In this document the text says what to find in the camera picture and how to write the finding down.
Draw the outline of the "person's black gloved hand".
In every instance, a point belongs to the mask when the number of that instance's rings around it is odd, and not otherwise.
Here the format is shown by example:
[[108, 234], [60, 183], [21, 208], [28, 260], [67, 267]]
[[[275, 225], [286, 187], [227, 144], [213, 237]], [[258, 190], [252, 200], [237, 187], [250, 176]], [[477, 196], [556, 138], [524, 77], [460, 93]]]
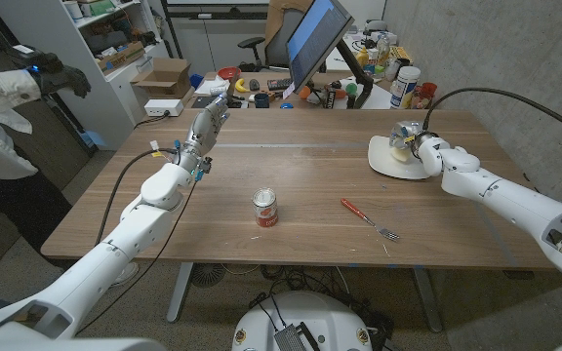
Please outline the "person's black gloved hand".
[[84, 98], [92, 90], [84, 72], [64, 65], [53, 53], [34, 57], [28, 65], [28, 72], [36, 81], [43, 96], [69, 89], [76, 96]]

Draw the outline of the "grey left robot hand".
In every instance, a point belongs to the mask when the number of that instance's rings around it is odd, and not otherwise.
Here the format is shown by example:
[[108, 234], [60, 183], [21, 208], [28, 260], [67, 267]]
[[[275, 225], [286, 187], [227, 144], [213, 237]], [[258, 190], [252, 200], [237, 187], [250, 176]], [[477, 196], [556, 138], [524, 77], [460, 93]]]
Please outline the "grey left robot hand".
[[221, 127], [226, 122], [228, 112], [227, 98], [219, 95], [199, 111], [181, 147], [179, 165], [191, 172], [214, 147]]

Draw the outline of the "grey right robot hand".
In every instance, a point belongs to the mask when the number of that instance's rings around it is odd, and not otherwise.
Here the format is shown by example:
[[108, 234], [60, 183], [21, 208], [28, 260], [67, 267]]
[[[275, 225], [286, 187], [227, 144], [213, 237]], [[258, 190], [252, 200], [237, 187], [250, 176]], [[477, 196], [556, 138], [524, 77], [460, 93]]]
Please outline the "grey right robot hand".
[[400, 121], [394, 124], [389, 137], [391, 155], [400, 162], [411, 156], [418, 158], [420, 137], [424, 134], [422, 124], [417, 121]]

